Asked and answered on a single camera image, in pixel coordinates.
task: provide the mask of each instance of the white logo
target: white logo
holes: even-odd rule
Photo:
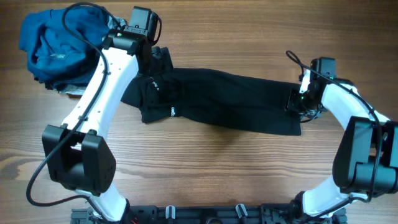
[[[175,109],[172,107],[172,116],[175,116]]]
[[[159,88],[157,87],[157,83],[155,81],[153,81],[152,84],[154,84],[155,88],[159,91]]]

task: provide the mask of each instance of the wood grain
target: wood grain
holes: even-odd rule
[[[355,82],[378,111],[398,119],[397,1],[100,1],[129,18],[133,6],[162,17],[159,46],[175,67],[212,68],[237,75],[297,82],[298,66],[336,58],[337,73]],[[71,208],[27,203],[25,188],[44,158],[41,134],[58,125],[77,100],[45,90],[18,50],[29,13],[66,7],[69,1],[0,2],[0,223],[68,223]],[[236,131],[170,118],[142,124],[138,109],[120,104],[108,144],[118,162],[115,183],[133,205],[259,205],[289,202],[331,174],[343,130],[331,116],[302,125],[302,136]],[[39,175],[34,198],[60,199],[73,192]],[[398,197],[385,195],[348,209],[349,223],[396,223]]]

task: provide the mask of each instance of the blue cloth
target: blue cloth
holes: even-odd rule
[[[64,9],[29,14],[22,22],[19,48],[27,52],[27,68],[46,87],[87,85],[99,55],[62,26]],[[78,6],[68,11],[66,25],[97,47],[109,28],[108,16],[94,7]]]

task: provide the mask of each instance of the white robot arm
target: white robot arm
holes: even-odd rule
[[[150,42],[153,42],[156,31],[153,24],[157,24],[157,21],[157,15],[150,9],[135,7],[129,26],[123,30],[110,30],[102,50],[108,59],[109,74],[88,115],[80,124],[80,116],[89,106],[103,79],[103,61],[99,62],[84,95],[63,120],[61,127],[47,126],[43,133],[46,156],[52,155],[48,159],[51,179],[90,200],[94,212],[86,214],[87,220],[91,218],[91,221],[98,220],[100,223],[138,224],[136,221],[145,217],[145,220],[150,221],[140,221],[140,224],[174,223],[175,220],[179,224],[305,223],[313,220],[316,223],[330,223],[328,220],[339,209],[355,200],[368,201],[369,189],[378,193],[373,197],[398,191],[398,161],[395,159],[398,155],[398,137],[394,136],[398,124],[377,111],[370,113],[369,105],[353,95],[358,94],[358,91],[352,83],[335,79],[334,60],[319,58],[313,61],[314,66],[308,67],[303,73],[301,89],[291,93],[287,110],[313,118],[321,111],[328,110],[345,129],[331,177],[318,187],[301,192],[284,208],[267,204],[247,209],[243,204],[231,208],[142,207],[137,214],[137,208],[130,207],[128,200],[120,195],[112,183],[116,160],[105,140],[112,117],[128,84],[142,69],[148,67],[152,47]],[[328,82],[333,79],[348,91]],[[383,133],[388,134],[383,142],[383,163],[380,165],[375,162],[374,156],[369,155],[371,144],[374,143],[376,121],[382,126]],[[66,135],[71,135],[71,138],[56,153],[52,153]],[[376,171],[377,177],[372,172],[376,163],[379,168],[373,171]],[[273,213],[277,213],[281,221],[276,220],[278,218]]]

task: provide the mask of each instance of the black bracket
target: black bracket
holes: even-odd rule
[[[398,191],[398,123],[388,121],[383,127],[381,163],[377,170],[376,195]],[[376,140],[374,121],[351,117],[333,162],[333,180],[341,192],[366,193],[371,188],[375,156],[371,148]]]
[[[70,132],[66,128],[48,125],[42,135],[45,155]],[[81,144],[81,149],[73,148]],[[104,138],[95,131],[89,134],[75,132],[71,139],[58,150],[47,164],[52,181],[69,190],[86,190],[99,196],[113,180],[116,160]]]
[[[151,48],[158,20],[157,14],[150,9],[134,7],[129,26],[124,26],[123,30],[111,29],[104,38],[104,49],[114,47],[136,55],[139,72],[144,73],[151,66]]]
[[[311,68],[322,75],[336,79],[336,61],[333,58],[320,57],[311,61]],[[290,92],[289,101],[287,102],[287,110],[299,113],[302,116],[312,118],[319,116],[321,112],[326,112],[326,108],[321,104],[322,94],[328,81],[319,77],[314,72],[310,73],[310,83],[305,93],[299,93],[298,90]]]

